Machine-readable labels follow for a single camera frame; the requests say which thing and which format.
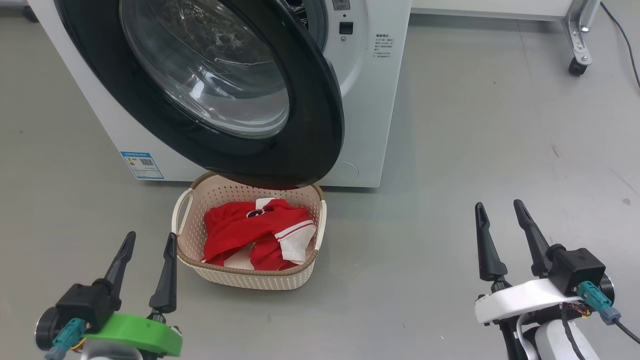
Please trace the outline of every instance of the caster wheel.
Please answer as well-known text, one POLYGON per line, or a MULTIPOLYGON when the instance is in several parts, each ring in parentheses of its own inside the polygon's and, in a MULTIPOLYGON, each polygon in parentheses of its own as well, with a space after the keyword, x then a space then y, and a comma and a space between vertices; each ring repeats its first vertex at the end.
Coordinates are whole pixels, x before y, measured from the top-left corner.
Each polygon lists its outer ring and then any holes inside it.
POLYGON ((43 351, 47 351, 53 347, 53 340, 58 336, 62 325, 58 321, 58 311, 55 307, 50 307, 42 314, 36 324, 36 345, 43 351))
POLYGON ((28 21, 31 22, 40 22, 38 20, 38 17, 36 16, 36 14, 33 12, 33 10, 31 9, 30 6, 25 6, 22 9, 22 16, 24 16, 25 19, 27 19, 28 21))
POLYGON ((587 65, 583 65, 578 62, 575 58, 569 64, 569 74, 573 76, 580 76, 584 74, 584 71, 587 69, 587 65))

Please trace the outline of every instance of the laundry basket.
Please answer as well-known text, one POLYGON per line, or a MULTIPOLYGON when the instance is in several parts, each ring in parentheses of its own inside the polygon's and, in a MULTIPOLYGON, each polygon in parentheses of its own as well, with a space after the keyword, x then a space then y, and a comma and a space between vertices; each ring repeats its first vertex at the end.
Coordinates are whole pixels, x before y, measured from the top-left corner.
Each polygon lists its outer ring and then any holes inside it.
POLYGON ((178 258, 211 282, 247 289, 293 290, 302 286, 311 276, 322 245, 325 222, 326 203, 317 185, 296 190, 266 190, 239 184, 210 172, 191 184, 176 202, 172 232, 178 236, 178 258), (306 262, 282 271, 245 270, 201 263, 204 243, 207 241, 204 215, 211 208, 228 202, 253 202, 264 197, 285 199, 292 206, 309 211, 317 230, 309 242, 306 262))

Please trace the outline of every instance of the gray floor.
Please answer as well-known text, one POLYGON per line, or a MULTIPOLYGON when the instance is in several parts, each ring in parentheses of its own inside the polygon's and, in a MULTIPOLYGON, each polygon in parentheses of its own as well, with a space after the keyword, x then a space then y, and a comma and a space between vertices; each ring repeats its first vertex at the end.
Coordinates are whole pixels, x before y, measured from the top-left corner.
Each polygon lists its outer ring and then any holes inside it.
MULTIPOLYGON (((640 52, 640 3, 609 8, 640 52)), ((74 282, 102 276, 138 233, 122 311, 146 315, 173 205, 186 184, 136 181, 42 28, 0 17, 0 347, 42 357, 33 324, 74 282)), ((285 293, 216 286, 179 267, 183 359, 502 359, 475 322, 473 206, 483 201, 508 280, 532 279, 511 202, 547 239, 607 266, 640 332, 640 91, 603 12, 582 78, 559 24, 412 17, 382 186, 328 190, 314 274, 285 293)), ((637 345, 580 320, 602 359, 637 345)))

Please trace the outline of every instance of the white stripe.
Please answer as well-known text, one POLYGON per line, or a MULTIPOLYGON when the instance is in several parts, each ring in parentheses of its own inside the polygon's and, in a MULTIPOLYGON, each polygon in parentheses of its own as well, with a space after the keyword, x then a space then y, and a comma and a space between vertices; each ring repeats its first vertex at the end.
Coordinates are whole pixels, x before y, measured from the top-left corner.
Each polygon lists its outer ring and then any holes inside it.
POLYGON ((276 239, 279 239, 283 236, 285 236, 286 234, 289 234, 290 232, 299 229, 300 227, 303 227, 305 225, 309 225, 309 224, 313 224, 314 221, 313 220, 307 220, 307 221, 303 221, 303 222, 299 222, 296 225, 290 226, 287 229, 284 229, 283 231, 280 231, 277 234, 274 234, 274 236, 276 237, 276 239))
POLYGON ((315 233, 316 226, 314 224, 307 224, 289 233, 289 235, 278 239, 280 249, 282 250, 282 258, 294 264, 304 264, 307 260, 307 247, 315 233))
POLYGON ((267 206, 272 200, 275 200, 274 197, 265 197, 262 199, 255 199, 255 209, 262 210, 265 206, 267 206))

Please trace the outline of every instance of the washing machine door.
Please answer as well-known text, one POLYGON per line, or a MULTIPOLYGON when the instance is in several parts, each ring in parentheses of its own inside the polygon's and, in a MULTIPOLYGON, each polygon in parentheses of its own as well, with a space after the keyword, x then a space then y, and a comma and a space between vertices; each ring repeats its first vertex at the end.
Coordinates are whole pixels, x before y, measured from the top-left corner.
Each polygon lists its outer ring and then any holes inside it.
POLYGON ((194 163, 263 188, 324 177, 342 147, 339 85, 284 0, 56 0, 111 95, 194 163))

